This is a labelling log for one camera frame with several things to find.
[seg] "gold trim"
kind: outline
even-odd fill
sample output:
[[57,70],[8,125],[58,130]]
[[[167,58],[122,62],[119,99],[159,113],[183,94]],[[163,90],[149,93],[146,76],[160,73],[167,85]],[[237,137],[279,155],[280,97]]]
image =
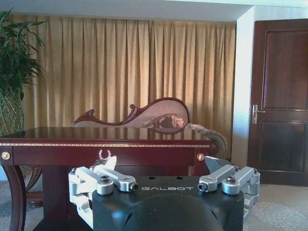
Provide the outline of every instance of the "gold trim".
[[209,148],[208,144],[0,143],[0,146]]

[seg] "ceiling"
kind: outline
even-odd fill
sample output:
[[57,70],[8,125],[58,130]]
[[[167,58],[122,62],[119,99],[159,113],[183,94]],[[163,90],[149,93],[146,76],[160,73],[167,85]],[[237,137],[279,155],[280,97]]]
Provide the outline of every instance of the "ceiling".
[[169,0],[0,0],[13,12],[126,19],[234,22],[251,5]]
[[308,0],[167,0],[167,1],[190,1],[190,2],[214,2],[257,6],[283,6],[308,8]]

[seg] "wooden door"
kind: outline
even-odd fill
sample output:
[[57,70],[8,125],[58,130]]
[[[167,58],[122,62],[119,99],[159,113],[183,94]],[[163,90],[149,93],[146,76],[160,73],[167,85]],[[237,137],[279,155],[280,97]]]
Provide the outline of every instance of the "wooden door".
[[307,19],[255,23],[250,118],[248,165],[261,183],[308,186]]

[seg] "carpet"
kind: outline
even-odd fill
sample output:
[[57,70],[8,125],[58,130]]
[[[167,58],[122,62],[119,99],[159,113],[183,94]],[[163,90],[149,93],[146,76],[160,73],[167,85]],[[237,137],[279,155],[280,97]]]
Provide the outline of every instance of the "carpet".
[[[0,229],[9,230],[10,187],[0,181]],[[33,230],[43,218],[43,208],[27,206],[25,231]],[[260,187],[260,200],[244,224],[243,231],[308,231],[308,188],[283,185]]]

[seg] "door handle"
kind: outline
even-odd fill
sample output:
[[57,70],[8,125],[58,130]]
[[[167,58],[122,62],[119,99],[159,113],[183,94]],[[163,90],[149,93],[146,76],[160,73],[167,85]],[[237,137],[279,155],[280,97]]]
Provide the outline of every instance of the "door handle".
[[258,105],[252,105],[252,124],[257,124],[258,113],[266,113],[266,111],[258,111]]

